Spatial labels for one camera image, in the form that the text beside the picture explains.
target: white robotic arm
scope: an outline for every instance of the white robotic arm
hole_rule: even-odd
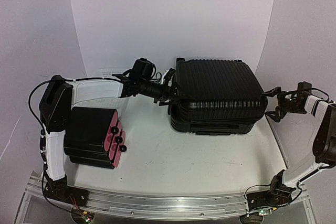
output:
[[[87,80],[87,81],[67,81],[66,84],[72,86],[71,108],[79,102],[95,100],[99,98],[117,98],[121,96],[123,84],[112,80]],[[64,136],[65,129],[55,132],[45,128],[45,164],[46,173],[52,181],[65,177],[64,170]]]
[[[306,105],[304,106],[305,111],[315,117],[314,131],[311,139],[309,140],[309,143],[319,141],[319,139],[316,139],[318,132],[330,127],[330,125],[322,125],[322,121],[326,115],[327,109],[332,110],[333,106],[335,106],[335,103],[321,101],[321,98],[314,95],[308,96]],[[301,184],[312,176],[325,170],[323,167],[329,167],[329,164],[323,162],[316,163],[316,157],[314,156],[313,152],[311,152],[295,166],[284,171],[282,183],[288,187],[296,187],[297,183]]]
[[[155,65],[146,59],[138,59],[133,68],[123,74],[114,74],[114,78],[83,78],[77,80],[53,76],[51,80],[38,85],[29,96],[29,108],[42,126],[40,151],[44,161],[44,177],[47,179],[47,190],[44,194],[48,198],[69,201],[70,195],[75,198],[79,206],[86,204],[80,195],[87,194],[86,190],[67,186],[64,169],[64,137],[66,126],[70,120],[71,109],[77,103],[101,98],[124,98],[142,94],[154,98],[159,105],[167,105],[169,101],[176,101],[184,97],[177,93],[178,87],[169,86],[169,81],[175,74],[170,69],[161,83],[153,80]],[[30,100],[35,90],[43,84],[48,87],[39,105],[40,119],[34,114]]]
[[[313,145],[312,152],[300,162],[274,176],[268,191],[246,195],[249,212],[292,203],[296,198],[292,199],[291,193],[300,189],[301,183],[336,166],[336,103],[329,101],[329,96],[322,99],[313,95],[312,90],[317,89],[312,88],[310,83],[301,82],[296,91],[283,92],[277,87],[264,93],[269,97],[277,95],[278,106],[275,111],[266,112],[275,122],[280,122],[287,113],[309,114],[314,117],[313,134],[310,140],[307,139]]]

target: wire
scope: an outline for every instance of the wire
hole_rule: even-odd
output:
[[[154,74],[151,76],[151,79],[153,79],[153,77],[156,75],[156,66],[155,66],[155,64],[153,64],[153,67],[154,67]]]
[[[152,80],[159,83],[161,81],[161,79],[162,79],[162,74],[160,72],[157,72],[155,74],[155,78],[152,79]]]
[[[320,90],[320,89],[317,89],[317,88],[308,88],[308,89],[303,89],[302,91],[311,91],[311,90],[316,90],[316,91],[319,91],[319,92],[321,92],[322,94],[326,95],[326,96],[327,96],[327,99],[325,99],[325,101],[326,101],[326,102],[329,101],[330,97],[329,97],[328,93],[326,93],[326,92],[324,92],[324,91],[322,91],[322,90]]]
[[[264,186],[264,187],[268,187],[270,186],[271,184],[268,184],[268,185],[255,185],[255,186],[250,186],[249,188],[246,189],[245,193],[244,193],[244,198],[247,200],[247,197],[246,197],[246,194],[247,194],[247,191],[249,191],[251,188],[253,187],[256,187],[256,186]]]
[[[82,216],[82,215],[80,215],[80,214],[78,214],[78,213],[76,213],[76,212],[73,212],[73,211],[71,211],[71,210],[65,209],[65,208],[63,208],[63,207],[59,207],[59,206],[57,206],[57,205],[51,203],[51,202],[48,200],[48,198],[47,198],[46,195],[44,194],[44,178],[45,178],[45,176],[46,176],[45,172],[46,172],[46,167],[44,166],[44,167],[43,167],[42,181],[41,181],[42,195],[43,195],[44,199],[45,199],[49,204],[51,204],[52,206],[54,206],[54,207],[56,207],[56,208],[58,208],[58,209],[61,209],[61,210],[65,211],[65,212],[69,212],[69,213],[74,214],[74,215],[77,215],[77,216]]]

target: white table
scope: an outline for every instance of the white table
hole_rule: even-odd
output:
[[[169,120],[166,106],[132,97],[121,118],[128,150],[119,167],[66,162],[69,183],[127,194],[223,195],[269,184],[286,168],[266,118],[250,133],[231,136],[179,133]]]

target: black cable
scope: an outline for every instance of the black cable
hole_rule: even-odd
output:
[[[249,191],[251,188],[253,187],[256,187],[256,186],[264,186],[264,187],[268,187],[270,186],[271,184],[268,184],[268,185],[255,185],[255,186],[250,186],[249,188],[246,189],[245,193],[244,193],[244,198],[247,200],[246,198],[246,194],[247,194],[247,191]]]
[[[71,210],[65,209],[65,208],[63,208],[63,207],[59,207],[59,206],[55,205],[54,203],[51,203],[51,202],[48,200],[48,198],[47,198],[46,195],[44,194],[44,178],[45,178],[45,176],[46,176],[45,172],[46,172],[46,168],[44,167],[44,168],[43,168],[42,181],[41,181],[42,195],[43,195],[44,199],[45,199],[49,204],[51,204],[52,206],[54,206],[54,207],[56,207],[56,208],[58,208],[58,209],[61,209],[61,210],[65,211],[65,212],[69,212],[69,213],[74,214],[74,215],[77,215],[77,216],[82,216],[83,214],[80,215],[80,214],[78,214],[78,213],[76,213],[76,212],[73,212],[73,211],[71,211]]]
[[[160,72],[157,72],[157,73],[155,74],[155,78],[153,78],[152,81],[160,82],[161,79],[162,79],[162,74],[161,74]]]
[[[336,162],[333,163],[332,165],[328,165],[328,166],[321,167],[321,168],[319,168],[319,170],[331,169],[331,168],[334,168],[335,166],[336,166]]]
[[[326,96],[327,96],[327,99],[325,99],[325,101],[326,101],[326,102],[329,101],[330,97],[329,97],[328,93],[326,93],[326,92],[324,92],[324,91],[322,91],[322,90],[320,90],[320,89],[317,89],[317,88],[308,88],[308,89],[303,89],[302,91],[311,91],[311,90],[316,90],[316,91],[319,91],[319,92],[321,92],[322,94],[326,95]]]
[[[156,75],[156,66],[155,66],[155,64],[153,64],[153,67],[154,67],[154,74],[151,76],[151,79],[153,79],[153,77]]]

